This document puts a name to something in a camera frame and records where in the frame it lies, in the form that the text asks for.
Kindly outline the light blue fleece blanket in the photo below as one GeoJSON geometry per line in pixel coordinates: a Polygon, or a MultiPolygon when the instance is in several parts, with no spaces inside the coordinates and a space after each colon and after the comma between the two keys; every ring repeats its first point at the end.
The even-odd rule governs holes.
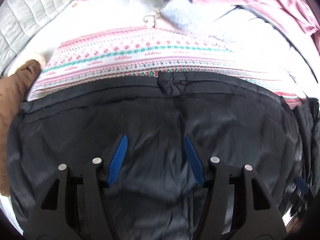
{"type": "Polygon", "coordinates": [[[168,0],[161,9],[161,15],[182,31],[208,34],[218,19],[236,8],[236,5],[215,1],[168,0]]]}

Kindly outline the grey quilted headboard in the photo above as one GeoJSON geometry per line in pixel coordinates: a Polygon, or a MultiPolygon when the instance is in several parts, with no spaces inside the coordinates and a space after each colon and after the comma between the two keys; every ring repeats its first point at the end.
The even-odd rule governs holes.
{"type": "Polygon", "coordinates": [[[1,73],[72,0],[1,0],[1,73]]]}

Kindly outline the black quilted puffer jacket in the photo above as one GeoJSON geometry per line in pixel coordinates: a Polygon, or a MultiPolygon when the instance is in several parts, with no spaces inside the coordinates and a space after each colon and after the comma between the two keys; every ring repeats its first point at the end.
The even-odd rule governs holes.
{"type": "Polygon", "coordinates": [[[29,239],[284,239],[319,192],[319,102],[235,77],[159,73],[25,102],[8,133],[16,219],[29,239]],[[128,138],[117,181],[104,153],[128,138]],[[195,181],[192,134],[213,179],[195,181]]]}

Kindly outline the white grey bed sheet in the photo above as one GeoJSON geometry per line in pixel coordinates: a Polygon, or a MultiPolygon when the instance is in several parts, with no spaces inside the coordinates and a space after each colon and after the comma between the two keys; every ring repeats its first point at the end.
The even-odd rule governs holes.
{"type": "Polygon", "coordinates": [[[103,31],[144,27],[202,38],[213,37],[226,42],[238,57],[254,66],[284,70],[303,92],[302,103],[315,99],[319,81],[312,67],[319,63],[319,58],[311,38],[304,34],[285,34],[275,22],[261,13],[246,6],[236,6],[236,9],[213,24],[211,33],[193,34],[175,27],[161,15],[161,11],[155,17],[155,25],[148,27],[143,22],[142,8],[116,2],[81,2],[75,8],[64,10],[49,28],[45,38],[55,37],[60,30],[63,32],[64,43],[103,31]]]}

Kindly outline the folded brown blanket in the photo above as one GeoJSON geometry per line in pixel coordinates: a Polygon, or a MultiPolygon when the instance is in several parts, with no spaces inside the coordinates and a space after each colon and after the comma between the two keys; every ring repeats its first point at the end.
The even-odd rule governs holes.
{"type": "Polygon", "coordinates": [[[7,138],[13,118],[25,99],[27,91],[37,79],[41,65],[29,60],[11,76],[1,79],[0,89],[0,174],[1,195],[10,196],[10,181],[7,171],[7,138]]]}

